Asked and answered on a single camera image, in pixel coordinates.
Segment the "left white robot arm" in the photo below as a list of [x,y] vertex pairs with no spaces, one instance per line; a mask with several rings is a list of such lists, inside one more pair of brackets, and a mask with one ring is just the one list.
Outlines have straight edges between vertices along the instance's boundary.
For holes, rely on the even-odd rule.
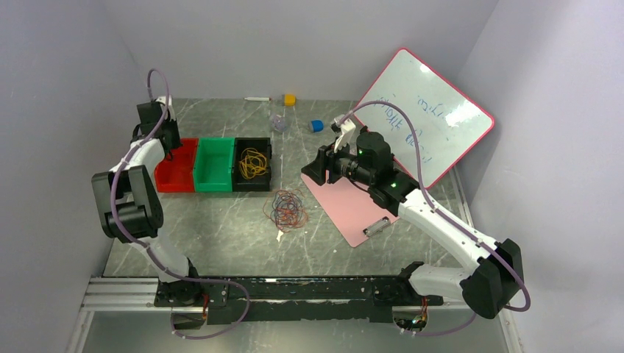
[[155,187],[157,165],[181,147],[171,99],[160,96],[137,106],[140,118],[129,151],[109,171],[94,174],[91,185],[104,234],[138,250],[159,279],[160,298],[192,306],[204,285],[191,261],[159,233],[163,208]]

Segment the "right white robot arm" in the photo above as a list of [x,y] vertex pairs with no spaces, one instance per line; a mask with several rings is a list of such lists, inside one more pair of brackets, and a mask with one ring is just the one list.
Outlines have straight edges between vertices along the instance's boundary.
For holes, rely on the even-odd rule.
[[510,239],[497,241],[447,214],[413,177],[395,167],[381,134],[360,134],[355,152],[336,143],[321,146],[301,172],[318,186],[342,179],[365,185],[377,207],[424,230],[460,263],[460,268],[417,264],[405,269],[405,279],[397,285],[403,303],[416,304],[423,296],[461,299],[487,319],[503,309],[530,308],[520,247]]

